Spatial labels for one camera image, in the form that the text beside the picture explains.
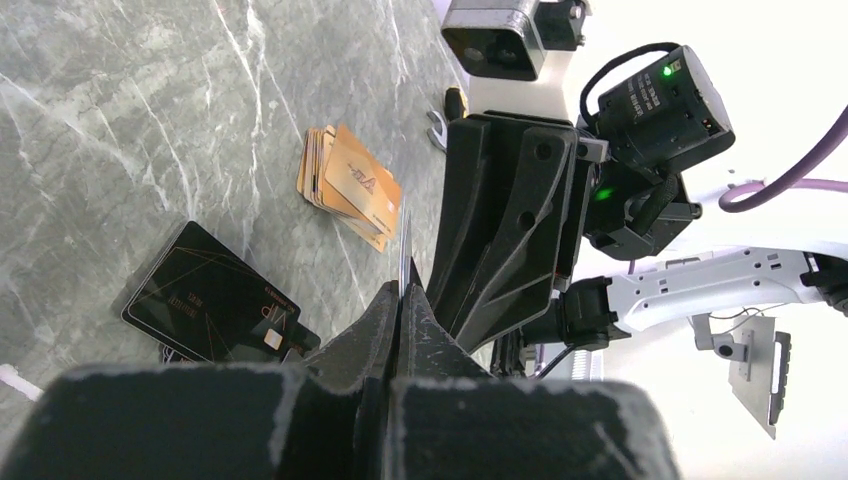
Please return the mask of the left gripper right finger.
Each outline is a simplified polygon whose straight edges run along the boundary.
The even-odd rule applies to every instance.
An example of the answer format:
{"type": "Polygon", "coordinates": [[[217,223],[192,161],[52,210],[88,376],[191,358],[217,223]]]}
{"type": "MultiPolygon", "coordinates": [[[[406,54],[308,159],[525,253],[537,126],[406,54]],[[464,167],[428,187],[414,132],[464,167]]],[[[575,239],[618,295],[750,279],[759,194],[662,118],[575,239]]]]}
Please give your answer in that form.
{"type": "Polygon", "coordinates": [[[415,265],[400,268],[394,479],[676,479],[665,427],[620,382],[495,378],[435,320],[415,265]]]}

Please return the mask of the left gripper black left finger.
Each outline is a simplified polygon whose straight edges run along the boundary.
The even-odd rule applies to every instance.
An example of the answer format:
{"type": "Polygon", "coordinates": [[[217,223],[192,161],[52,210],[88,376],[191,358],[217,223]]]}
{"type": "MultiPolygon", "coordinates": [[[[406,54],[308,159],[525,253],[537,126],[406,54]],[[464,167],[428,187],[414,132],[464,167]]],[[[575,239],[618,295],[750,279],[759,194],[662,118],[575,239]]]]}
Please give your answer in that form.
{"type": "Polygon", "coordinates": [[[44,391],[5,479],[381,479],[388,361],[400,312],[384,284],[358,320],[365,361],[339,379],[303,362],[89,365],[44,391]]]}

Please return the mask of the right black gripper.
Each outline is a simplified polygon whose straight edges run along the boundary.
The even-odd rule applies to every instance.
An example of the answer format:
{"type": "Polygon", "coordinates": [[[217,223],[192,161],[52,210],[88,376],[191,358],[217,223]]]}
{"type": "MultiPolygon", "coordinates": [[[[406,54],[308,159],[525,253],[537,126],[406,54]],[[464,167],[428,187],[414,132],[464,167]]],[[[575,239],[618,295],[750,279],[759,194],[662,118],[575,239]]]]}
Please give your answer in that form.
{"type": "Polygon", "coordinates": [[[447,127],[427,298],[473,352],[546,313],[552,289],[572,283],[583,239],[635,261],[661,253],[702,212],[680,174],[653,183],[568,121],[473,114],[447,127]]]}

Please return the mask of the thin credit card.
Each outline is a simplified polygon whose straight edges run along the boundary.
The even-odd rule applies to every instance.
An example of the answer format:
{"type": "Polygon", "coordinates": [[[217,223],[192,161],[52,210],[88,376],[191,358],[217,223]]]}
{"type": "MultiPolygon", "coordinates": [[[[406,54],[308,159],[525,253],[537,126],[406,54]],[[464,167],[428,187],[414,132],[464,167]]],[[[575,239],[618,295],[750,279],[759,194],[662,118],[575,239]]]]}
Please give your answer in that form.
{"type": "Polygon", "coordinates": [[[412,264],[412,249],[411,249],[411,209],[407,204],[403,205],[401,228],[399,233],[399,273],[398,286],[399,298],[404,299],[408,286],[411,283],[411,264],[412,264]]]}

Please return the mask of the black card wallet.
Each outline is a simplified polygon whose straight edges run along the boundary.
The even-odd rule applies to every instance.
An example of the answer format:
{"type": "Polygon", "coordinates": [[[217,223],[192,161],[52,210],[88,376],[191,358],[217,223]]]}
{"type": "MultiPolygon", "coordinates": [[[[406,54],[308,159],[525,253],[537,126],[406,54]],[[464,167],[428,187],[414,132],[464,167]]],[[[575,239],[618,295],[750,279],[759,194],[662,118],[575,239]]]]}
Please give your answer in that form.
{"type": "Polygon", "coordinates": [[[195,221],[164,248],[121,318],[188,361],[281,363],[320,337],[301,309],[195,221]]]}

